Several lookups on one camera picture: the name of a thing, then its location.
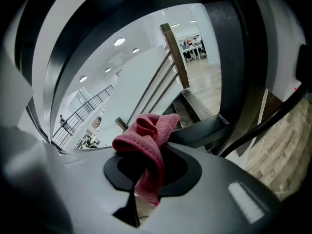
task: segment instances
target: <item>light wood floor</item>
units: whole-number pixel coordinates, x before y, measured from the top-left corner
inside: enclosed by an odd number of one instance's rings
[[[190,90],[213,113],[221,100],[221,70],[207,59],[187,62]],[[248,153],[245,170],[280,199],[295,192],[312,156],[312,104],[301,102],[274,125]]]

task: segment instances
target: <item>red cloth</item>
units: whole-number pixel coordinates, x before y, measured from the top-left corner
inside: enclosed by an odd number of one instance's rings
[[[117,152],[141,152],[156,165],[156,170],[147,168],[135,185],[135,193],[155,205],[159,203],[157,194],[163,185],[164,177],[164,162],[160,147],[168,141],[178,121],[179,116],[176,114],[139,115],[136,121],[113,141],[113,148]]]

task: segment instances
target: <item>white table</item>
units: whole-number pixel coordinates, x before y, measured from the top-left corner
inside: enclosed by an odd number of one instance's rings
[[[195,57],[195,59],[197,59],[197,58],[196,58],[196,55],[195,55],[195,53],[194,53],[194,49],[197,49],[198,58],[201,59],[201,58],[200,58],[200,54],[199,54],[199,50],[198,50],[198,48],[201,48],[201,47],[202,47],[202,45],[193,46],[193,47],[190,47],[190,48],[188,48],[188,49],[182,49],[182,52],[183,52],[183,53],[186,53],[186,52],[188,52],[188,51],[191,51],[192,54],[193,54],[193,56]]]

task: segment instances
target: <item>ceiling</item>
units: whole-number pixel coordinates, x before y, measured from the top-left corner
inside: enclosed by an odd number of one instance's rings
[[[188,33],[198,32],[196,23],[190,23],[194,17],[188,5],[178,5],[146,15],[120,29],[108,38],[80,68],[75,78],[72,80],[66,95],[79,90],[81,87],[88,87],[97,84],[106,76],[110,75],[134,56],[148,50],[152,46],[166,45],[159,26],[163,23],[170,25],[180,24],[173,27],[173,32],[178,38]],[[117,37],[125,38],[125,42],[119,46],[114,46]],[[88,78],[84,82],[79,82],[79,78],[85,75]]]

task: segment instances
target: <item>railing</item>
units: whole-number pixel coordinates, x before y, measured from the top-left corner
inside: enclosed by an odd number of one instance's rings
[[[143,109],[141,110],[141,114],[144,113],[144,110],[147,108],[147,106],[149,105],[149,103],[152,101],[154,95],[156,94],[156,92],[159,90],[159,88],[161,87],[161,85],[163,84],[163,82],[165,81],[165,79],[167,78],[167,76],[170,74],[170,72],[172,71],[173,67],[176,67],[177,73],[172,77],[172,79],[170,80],[170,82],[168,83],[168,85],[166,86],[166,88],[163,90],[163,92],[160,94],[160,96],[158,97],[158,99],[156,100],[156,102],[153,104],[153,106],[150,108],[150,110],[148,111],[148,113],[150,113],[155,107],[156,105],[159,103],[159,101],[161,100],[161,98],[165,95],[165,93],[168,91],[168,89],[171,87],[171,85],[173,84],[174,80],[179,76],[180,82],[182,84],[183,89],[185,88],[189,88],[190,84],[189,84],[189,80],[187,77],[187,73],[185,70],[185,66],[184,66],[184,62],[183,62],[183,58],[182,55],[180,53],[180,47],[178,46],[175,36],[171,30],[171,27],[168,23],[162,24],[160,26],[160,30],[162,35],[165,38],[165,41],[167,43],[166,49],[169,49],[168,54],[166,55],[166,57],[164,58],[164,60],[161,62],[160,66],[157,68],[154,76],[152,77],[150,83],[147,85],[144,93],[142,94],[140,100],[138,101],[136,107],[134,108],[133,112],[131,113],[127,123],[124,123],[122,121],[122,119],[117,118],[115,120],[115,122],[123,129],[127,129],[130,120],[132,119],[134,113],[136,112],[137,108],[139,107],[139,105],[141,104],[142,100],[144,99],[147,91],[149,90],[149,88],[151,87],[151,85],[153,84],[155,78],[157,77],[159,71],[161,70],[161,68],[163,67],[163,65],[165,64],[165,62],[168,60],[169,56],[172,56],[173,59],[173,63],[171,64],[171,66],[169,67],[169,69],[167,70],[167,72],[165,73],[164,77],[161,79],[161,81],[159,82],[159,84],[157,85],[157,87],[155,88],[155,90],[153,91],[152,95],[150,96],[150,98],[147,100],[146,104],[144,105]]]
[[[111,95],[112,90],[112,86],[105,88],[79,107],[53,134],[52,141],[63,148],[86,118]]]

